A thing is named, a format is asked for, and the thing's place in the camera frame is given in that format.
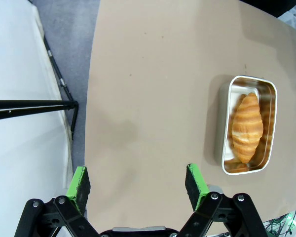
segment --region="table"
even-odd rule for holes
[[[270,163],[228,176],[214,159],[219,87],[272,81]],[[248,193],[263,221],[296,209],[296,30],[236,0],[103,0],[90,64],[85,163],[88,220],[180,230],[192,214],[185,167],[228,197]],[[208,234],[225,231],[214,224]]]

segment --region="rectangular metal container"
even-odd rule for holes
[[[254,156],[249,163],[244,164],[237,162],[232,152],[231,126],[235,110],[251,92],[259,100],[263,135]],[[219,97],[215,157],[222,164],[223,171],[229,175],[237,175],[263,170],[270,161],[275,131],[277,91],[274,84],[260,78],[236,76],[230,83],[221,86]]]

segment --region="bread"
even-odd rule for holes
[[[237,108],[231,134],[235,156],[242,163],[248,163],[255,154],[263,135],[259,102],[254,93],[248,94]]]

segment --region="bolt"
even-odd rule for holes
[[[243,201],[244,199],[245,199],[244,196],[242,196],[242,195],[239,195],[239,196],[238,196],[238,201]]]
[[[65,200],[63,197],[61,197],[61,198],[58,200],[58,202],[59,202],[60,204],[64,204],[65,201],[66,201],[66,200]]]
[[[211,195],[211,198],[212,198],[213,200],[218,199],[218,194],[212,194],[212,195]]]
[[[38,207],[38,205],[39,205],[38,201],[33,202],[33,207]]]

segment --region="gray floor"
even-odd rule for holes
[[[79,102],[72,154],[75,171],[77,166],[84,165],[90,55],[100,0],[34,0],[33,4],[38,8],[45,36],[63,78]],[[69,122],[71,114],[67,113]]]

